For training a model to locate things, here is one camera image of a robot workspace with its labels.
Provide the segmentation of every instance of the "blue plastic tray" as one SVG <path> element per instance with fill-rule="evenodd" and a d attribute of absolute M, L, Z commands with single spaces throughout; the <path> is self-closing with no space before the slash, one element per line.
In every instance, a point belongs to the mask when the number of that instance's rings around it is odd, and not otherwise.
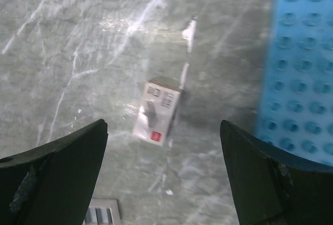
<path fill-rule="evenodd" d="M 255 135 L 333 165 L 333 0 L 276 0 Z"/>

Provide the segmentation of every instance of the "marble floor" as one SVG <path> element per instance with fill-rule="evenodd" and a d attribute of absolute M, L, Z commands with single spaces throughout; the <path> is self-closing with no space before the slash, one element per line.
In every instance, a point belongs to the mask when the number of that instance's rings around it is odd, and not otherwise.
<path fill-rule="evenodd" d="M 123 224 L 238 224 L 219 126 L 253 129 L 271 1 L 0 0 L 0 157 L 103 118 L 94 197 L 117 198 Z M 146 80 L 186 61 L 173 146 L 133 137 Z"/>

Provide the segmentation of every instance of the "white grate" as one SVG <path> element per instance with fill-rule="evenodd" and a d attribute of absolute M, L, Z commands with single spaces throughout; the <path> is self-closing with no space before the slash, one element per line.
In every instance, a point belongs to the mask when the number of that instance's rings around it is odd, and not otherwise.
<path fill-rule="evenodd" d="M 116 199 L 92 199 L 83 225 L 120 225 Z"/>

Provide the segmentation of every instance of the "white box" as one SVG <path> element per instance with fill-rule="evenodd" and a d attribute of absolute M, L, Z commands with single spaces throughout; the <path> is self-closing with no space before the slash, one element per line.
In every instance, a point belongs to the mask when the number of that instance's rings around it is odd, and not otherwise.
<path fill-rule="evenodd" d="M 162 146 L 178 104 L 178 82 L 155 78 L 146 83 L 133 134 L 144 141 Z"/>

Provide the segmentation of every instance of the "white debris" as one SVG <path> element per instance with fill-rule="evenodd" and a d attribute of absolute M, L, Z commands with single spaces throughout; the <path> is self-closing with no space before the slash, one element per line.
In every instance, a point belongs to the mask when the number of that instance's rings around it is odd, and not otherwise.
<path fill-rule="evenodd" d="M 173 195 L 173 192 L 171 190 L 166 190 L 165 192 L 167 195 Z"/>
<path fill-rule="evenodd" d="M 179 85 L 179 88 L 181 90 L 183 90 L 184 86 L 185 86 L 185 81 L 186 81 L 186 75 L 187 75 L 188 66 L 189 66 L 188 62 L 185 63 L 184 66 L 183 66 L 183 71 L 182 71 L 182 74 L 181 74 L 180 85 Z"/>
<path fill-rule="evenodd" d="M 193 17 L 187 28 L 182 31 L 183 39 L 187 40 L 187 53 L 192 52 L 194 33 L 196 31 L 197 18 Z"/>
<path fill-rule="evenodd" d="M 169 140 L 169 147 L 172 148 L 172 144 L 173 144 L 173 139 Z"/>

